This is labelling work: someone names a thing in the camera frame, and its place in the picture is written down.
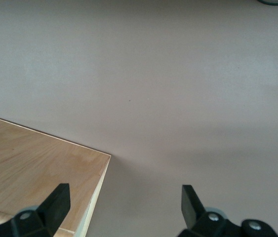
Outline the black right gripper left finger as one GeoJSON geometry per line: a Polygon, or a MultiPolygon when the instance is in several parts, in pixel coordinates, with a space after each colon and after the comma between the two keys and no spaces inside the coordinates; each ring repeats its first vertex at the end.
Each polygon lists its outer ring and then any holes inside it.
{"type": "Polygon", "coordinates": [[[70,185],[59,184],[35,209],[0,224],[0,237],[53,237],[70,210],[70,185]]]}

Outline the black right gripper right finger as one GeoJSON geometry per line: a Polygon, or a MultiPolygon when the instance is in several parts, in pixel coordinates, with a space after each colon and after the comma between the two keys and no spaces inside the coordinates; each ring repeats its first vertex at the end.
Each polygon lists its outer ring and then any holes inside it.
{"type": "Polygon", "coordinates": [[[183,185],[181,210],[187,228],[180,237],[276,237],[277,233],[267,223],[255,220],[243,220],[240,226],[214,210],[206,210],[193,186],[183,185]]]}

